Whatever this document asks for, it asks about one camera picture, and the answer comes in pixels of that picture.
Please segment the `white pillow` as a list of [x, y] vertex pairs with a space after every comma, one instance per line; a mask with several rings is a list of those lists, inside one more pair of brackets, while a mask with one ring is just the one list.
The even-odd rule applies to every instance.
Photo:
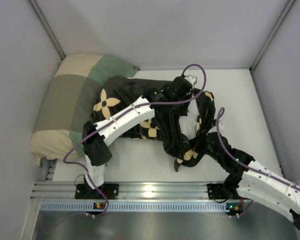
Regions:
[[201, 117], [195, 100], [188, 105], [187, 115], [179, 118], [180, 131], [189, 140], [197, 136], [201, 127]]

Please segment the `black floral plush pillowcase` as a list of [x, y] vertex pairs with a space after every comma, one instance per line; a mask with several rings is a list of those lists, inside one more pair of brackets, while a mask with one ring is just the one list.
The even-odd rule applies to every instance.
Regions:
[[[161, 89], [166, 80], [151, 80], [115, 76], [110, 78], [96, 98], [91, 115], [93, 122], [99, 122], [125, 109], [150, 88]], [[180, 166], [195, 167], [205, 155], [206, 135], [215, 126], [215, 97], [204, 91], [195, 99], [201, 118], [200, 129], [193, 139], [181, 133], [179, 118], [172, 111], [156, 115], [129, 129], [123, 138], [162, 142], [166, 154], [174, 158], [174, 170]], [[177, 106], [186, 116], [190, 102]]]

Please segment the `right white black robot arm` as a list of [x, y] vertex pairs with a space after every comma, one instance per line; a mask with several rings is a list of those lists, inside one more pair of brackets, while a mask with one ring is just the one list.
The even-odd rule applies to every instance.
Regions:
[[233, 148], [218, 132], [206, 136], [206, 155], [228, 177], [220, 185], [225, 199], [245, 198], [281, 214], [300, 231], [300, 186], [272, 172], [248, 153]]

